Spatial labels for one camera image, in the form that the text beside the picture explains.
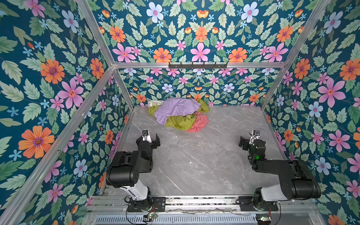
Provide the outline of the pink cloth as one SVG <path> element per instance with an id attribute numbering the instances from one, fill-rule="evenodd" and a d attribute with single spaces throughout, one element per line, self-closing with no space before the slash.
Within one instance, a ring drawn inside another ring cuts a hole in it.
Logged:
<path id="1" fill-rule="evenodd" d="M 205 128 L 208 123 L 209 123 L 209 120 L 208 120 L 207 115 L 202 114 L 201 112 L 199 112 L 196 115 L 196 121 L 194 122 L 192 127 L 189 130 L 187 130 L 186 132 L 188 132 L 188 133 L 198 133 L 203 128 Z"/>

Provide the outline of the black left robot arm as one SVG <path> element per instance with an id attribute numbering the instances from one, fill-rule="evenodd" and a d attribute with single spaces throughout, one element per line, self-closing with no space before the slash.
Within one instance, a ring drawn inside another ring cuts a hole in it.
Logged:
<path id="1" fill-rule="evenodd" d="M 138 149 L 133 152 L 120 151 L 114 155 L 106 172 L 106 184 L 125 191 L 129 207 L 142 212 L 150 212 L 153 199 L 150 188 L 140 181 L 141 173 L 153 169 L 153 150 L 160 146 L 160 138 L 151 139 L 147 130 L 136 140 Z"/>

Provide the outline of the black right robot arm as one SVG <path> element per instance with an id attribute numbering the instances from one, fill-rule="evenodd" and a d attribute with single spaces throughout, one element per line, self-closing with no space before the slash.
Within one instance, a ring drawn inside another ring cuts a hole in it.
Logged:
<path id="1" fill-rule="evenodd" d="M 276 202 L 308 200 L 321 197 L 321 188 L 303 160 L 266 159 L 266 142 L 241 137 L 239 146 L 249 153 L 253 171 L 276 175 L 279 184 L 258 187 L 252 198 L 238 198 L 241 208 L 254 207 L 258 211 L 278 210 Z"/>

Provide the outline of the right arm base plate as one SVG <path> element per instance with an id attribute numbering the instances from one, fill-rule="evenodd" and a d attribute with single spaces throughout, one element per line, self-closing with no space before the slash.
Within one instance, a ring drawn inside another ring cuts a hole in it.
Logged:
<path id="1" fill-rule="evenodd" d="M 259 211 L 259 212 L 278 212 L 279 208 L 276 202 L 264 201 L 261 197 L 240 196 L 236 200 L 243 212 Z"/>

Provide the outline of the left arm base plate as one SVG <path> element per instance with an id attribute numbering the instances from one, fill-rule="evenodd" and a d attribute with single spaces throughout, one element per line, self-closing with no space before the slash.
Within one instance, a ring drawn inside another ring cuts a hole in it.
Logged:
<path id="1" fill-rule="evenodd" d="M 128 201 L 127 212 L 164 212 L 166 206 L 165 197 L 150 197 L 145 200 L 135 201 L 130 199 Z"/>

